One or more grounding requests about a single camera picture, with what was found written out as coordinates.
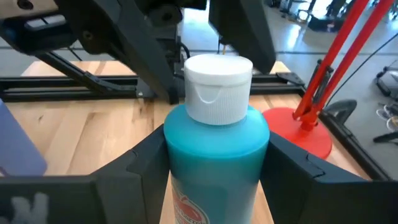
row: red lamp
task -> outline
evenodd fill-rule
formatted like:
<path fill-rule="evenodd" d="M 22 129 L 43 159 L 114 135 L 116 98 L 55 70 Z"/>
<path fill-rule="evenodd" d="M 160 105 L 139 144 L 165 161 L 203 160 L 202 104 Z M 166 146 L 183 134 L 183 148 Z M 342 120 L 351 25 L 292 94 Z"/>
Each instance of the red lamp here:
<path fill-rule="evenodd" d="M 329 81 L 328 76 L 331 73 L 331 64 L 368 4 L 368 0 L 356 0 L 343 27 L 329 48 L 325 59 L 318 64 L 316 72 L 297 109 L 272 108 L 263 112 L 271 131 L 322 159 L 326 159 L 329 156 L 332 146 L 331 137 L 327 128 L 318 122 L 318 115 L 338 82 L 393 2 L 394 0 L 380 0 Z"/>

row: purple object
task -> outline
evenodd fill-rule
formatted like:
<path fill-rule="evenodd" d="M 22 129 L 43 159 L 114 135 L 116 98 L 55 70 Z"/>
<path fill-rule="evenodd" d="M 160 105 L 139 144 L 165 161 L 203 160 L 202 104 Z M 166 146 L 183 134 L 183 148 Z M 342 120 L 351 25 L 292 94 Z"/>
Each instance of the purple object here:
<path fill-rule="evenodd" d="M 0 172 L 43 175 L 47 163 L 0 99 Z"/>

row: white bottle cap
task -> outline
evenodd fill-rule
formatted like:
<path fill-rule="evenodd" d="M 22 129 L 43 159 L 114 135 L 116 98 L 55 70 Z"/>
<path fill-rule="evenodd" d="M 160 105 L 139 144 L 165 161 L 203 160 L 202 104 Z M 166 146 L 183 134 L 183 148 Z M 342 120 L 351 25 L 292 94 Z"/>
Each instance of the white bottle cap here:
<path fill-rule="evenodd" d="M 253 63 L 234 55 L 202 54 L 185 61 L 185 107 L 201 123 L 232 124 L 246 116 Z"/>

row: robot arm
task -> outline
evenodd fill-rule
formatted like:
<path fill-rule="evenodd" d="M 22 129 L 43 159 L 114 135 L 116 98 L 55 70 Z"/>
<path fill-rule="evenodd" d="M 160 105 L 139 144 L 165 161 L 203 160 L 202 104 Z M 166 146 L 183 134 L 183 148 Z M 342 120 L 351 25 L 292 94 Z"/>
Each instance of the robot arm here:
<path fill-rule="evenodd" d="M 5 0 L 0 7 L 0 36 L 23 54 L 68 47 L 78 39 L 89 54 L 109 54 L 134 70 L 160 97 L 177 103 L 173 74 L 150 28 L 176 25 L 182 20 L 182 7 L 204 9 L 206 1 Z M 43 28 L 27 25 L 56 14 L 65 21 Z M 271 70 L 275 50 L 260 0 L 212 0 L 209 21 L 258 70 Z"/>

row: blue bottle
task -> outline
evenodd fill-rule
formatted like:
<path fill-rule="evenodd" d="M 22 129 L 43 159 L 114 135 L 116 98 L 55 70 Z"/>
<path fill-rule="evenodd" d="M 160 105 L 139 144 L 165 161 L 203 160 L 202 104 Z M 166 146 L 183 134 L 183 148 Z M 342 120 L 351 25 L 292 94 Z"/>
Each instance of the blue bottle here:
<path fill-rule="evenodd" d="M 264 117 L 248 106 L 251 72 L 239 56 L 185 62 L 185 104 L 164 124 L 178 224 L 251 223 L 269 141 Z"/>

